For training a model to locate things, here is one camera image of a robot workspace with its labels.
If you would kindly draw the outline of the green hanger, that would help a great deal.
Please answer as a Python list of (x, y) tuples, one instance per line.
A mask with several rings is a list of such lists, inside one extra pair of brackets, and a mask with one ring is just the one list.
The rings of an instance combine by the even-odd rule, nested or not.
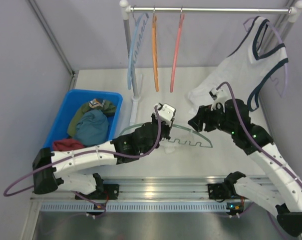
[(211, 140), (209, 138), (207, 138), (206, 136), (196, 132), (195, 130), (182, 126), (182, 125), (177, 125), (177, 124), (173, 124), (170, 136), (171, 138), (173, 137), (178, 137), (180, 135), (186, 135), (188, 133), (192, 133), (195, 136), (195, 144), (192, 148), (213, 148), (213, 144), (211, 142)]

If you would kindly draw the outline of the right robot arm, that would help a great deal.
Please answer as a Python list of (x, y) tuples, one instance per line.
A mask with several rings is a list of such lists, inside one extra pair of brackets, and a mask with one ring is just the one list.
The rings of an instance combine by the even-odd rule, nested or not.
[(220, 130), (229, 134), (234, 144), (264, 171), (276, 187), (275, 194), (245, 174), (236, 171), (216, 184), (217, 199), (245, 197), (276, 217), (282, 229), (292, 237), (302, 234), (302, 182), (281, 157), (267, 131), (251, 122), (248, 107), (240, 100), (227, 100), (200, 106), (188, 124), (197, 132)]

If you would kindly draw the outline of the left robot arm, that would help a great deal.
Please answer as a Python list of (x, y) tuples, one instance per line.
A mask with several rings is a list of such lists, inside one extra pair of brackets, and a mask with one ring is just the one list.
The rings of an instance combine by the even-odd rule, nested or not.
[(99, 198), (105, 192), (98, 173), (80, 171), (98, 166), (116, 166), (136, 161), (170, 139), (174, 122), (173, 111), (152, 114), (152, 121), (142, 124), (132, 133), (119, 136), (100, 145), (69, 151), (51, 151), (46, 147), (33, 161), (34, 193), (49, 194), (57, 190), (77, 192), (82, 196)]

